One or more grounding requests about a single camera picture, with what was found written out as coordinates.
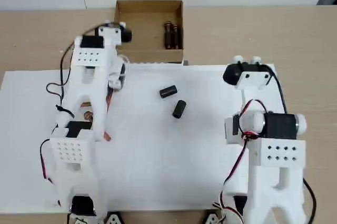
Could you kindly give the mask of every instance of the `white paper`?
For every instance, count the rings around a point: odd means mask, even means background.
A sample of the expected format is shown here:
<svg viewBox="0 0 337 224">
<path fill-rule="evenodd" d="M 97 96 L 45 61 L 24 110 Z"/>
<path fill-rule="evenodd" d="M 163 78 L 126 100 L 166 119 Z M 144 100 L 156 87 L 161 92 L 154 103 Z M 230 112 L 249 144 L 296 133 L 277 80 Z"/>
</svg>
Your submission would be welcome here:
<svg viewBox="0 0 337 224">
<path fill-rule="evenodd" d="M 222 80 L 225 66 L 132 65 L 107 117 L 111 142 L 96 144 L 109 210 L 208 209 L 240 146 L 225 144 L 224 119 L 241 108 L 241 92 Z M 43 179 L 39 146 L 55 126 L 58 97 L 45 91 L 59 71 L 6 72 L 0 91 L 0 213 L 60 212 Z M 178 93 L 160 98 L 176 85 Z M 281 103 L 274 82 L 259 98 Z M 187 102 L 180 119 L 177 101 Z M 43 149 L 50 155 L 48 144 Z"/>
</svg>

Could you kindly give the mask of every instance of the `battery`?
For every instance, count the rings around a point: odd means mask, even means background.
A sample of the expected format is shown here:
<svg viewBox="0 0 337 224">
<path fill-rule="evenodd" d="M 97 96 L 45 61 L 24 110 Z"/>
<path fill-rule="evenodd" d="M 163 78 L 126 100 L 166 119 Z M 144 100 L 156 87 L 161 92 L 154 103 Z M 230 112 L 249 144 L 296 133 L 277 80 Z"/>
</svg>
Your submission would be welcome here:
<svg viewBox="0 0 337 224">
<path fill-rule="evenodd" d="M 166 98 L 168 96 L 171 96 L 175 93 L 177 93 L 177 88 L 175 87 L 175 85 L 172 85 L 170 87 L 164 88 L 162 90 L 159 91 L 159 94 L 162 98 Z"/>
<path fill-rule="evenodd" d="M 180 119 L 181 115 L 183 115 L 185 107 L 186 107 L 186 102 L 184 100 L 179 100 L 177 105 L 174 108 L 172 116 L 174 116 L 176 119 Z"/>
</svg>

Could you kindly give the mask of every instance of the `open cardboard box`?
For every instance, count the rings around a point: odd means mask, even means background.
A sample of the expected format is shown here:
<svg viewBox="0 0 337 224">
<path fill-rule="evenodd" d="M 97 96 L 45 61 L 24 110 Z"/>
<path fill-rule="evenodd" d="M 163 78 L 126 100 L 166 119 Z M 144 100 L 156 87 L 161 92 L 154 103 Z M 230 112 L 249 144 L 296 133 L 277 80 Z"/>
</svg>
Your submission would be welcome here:
<svg viewBox="0 0 337 224">
<path fill-rule="evenodd" d="M 181 0 L 117 0 L 115 21 L 125 22 L 132 41 L 119 47 L 118 53 L 131 62 L 182 62 L 183 49 L 166 50 L 164 23 L 171 21 L 182 28 Z"/>
</svg>

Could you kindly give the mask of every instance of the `white 3d printed robot arm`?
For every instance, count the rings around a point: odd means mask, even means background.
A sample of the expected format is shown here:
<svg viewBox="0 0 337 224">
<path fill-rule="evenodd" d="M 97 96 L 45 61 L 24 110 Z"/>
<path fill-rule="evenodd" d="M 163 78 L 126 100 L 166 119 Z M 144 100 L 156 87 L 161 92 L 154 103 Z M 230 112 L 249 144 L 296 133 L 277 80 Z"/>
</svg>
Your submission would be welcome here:
<svg viewBox="0 0 337 224">
<path fill-rule="evenodd" d="M 103 141 L 107 113 L 107 95 L 120 90 L 125 77 L 125 62 L 116 46 L 131 40 L 124 23 L 117 27 L 103 25 L 98 35 L 75 39 L 71 74 L 59 111 L 57 127 L 50 142 L 55 160 L 56 186 L 61 206 L 86 220 L 102 220 L 107 214 L 107 200 L 101 191 L 96 167 L 95 142 Z M 74 120 L 83 102 L 90 102 L 93 120 Z"/>
<path fill-rule="evenodd" d="M 223 75 L 226 83 L 241 90 L 243 107 L 254 100 L 275 74 L 261 59 L 253 58 L 249 64 L 241 56 L 234 58 Z M 303 169 L 305 166 L 305 141 L 296 140 L 306 131 L 306 121 L 301 114 L 273 113 L 264 110 L 247 110 L 225 120 L 228 144 L 243 144 L 243 134 L 255 134 L 247 142 L 249 150 L 249 176 L 247 202 L 243 211 L 245 224 L 269 224 L 266 219 L 272 208 L 281 208 L 290 224 L 304 224 Z M 229 184 L 224 185 L 224 195 Z M 229 223 L 238 223 L 229 215 Z"/>
</svg>

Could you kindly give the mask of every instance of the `wooden table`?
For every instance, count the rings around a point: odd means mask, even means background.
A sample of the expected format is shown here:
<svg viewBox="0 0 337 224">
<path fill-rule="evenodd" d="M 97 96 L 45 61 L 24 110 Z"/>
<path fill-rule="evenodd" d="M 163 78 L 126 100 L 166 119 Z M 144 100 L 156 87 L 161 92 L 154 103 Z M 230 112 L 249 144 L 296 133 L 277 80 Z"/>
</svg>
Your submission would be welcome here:
<svg viewBox="0 0 337 224">
<path fill-rule="evenodd" d="M 0 12 L 0 79 L 6 70 L 57 69 L 60 50 L 83 30 L 112 19 L 113 9 Z M 234 55 L 275 63 L 291 113 L 305 114 L 305 177 L 318 209 L 315 223 L 331 223 L 337 174 L 337 7 L 186 7 L 185 59 L 227 64 Z M 306 193 L 306 211 L 311 200 Z M 200 223 L 203 211 L 127 212 L 128 223 Z M 62 223 L 65 215 L 0 216 L 1 223 Z"/>
</svg>

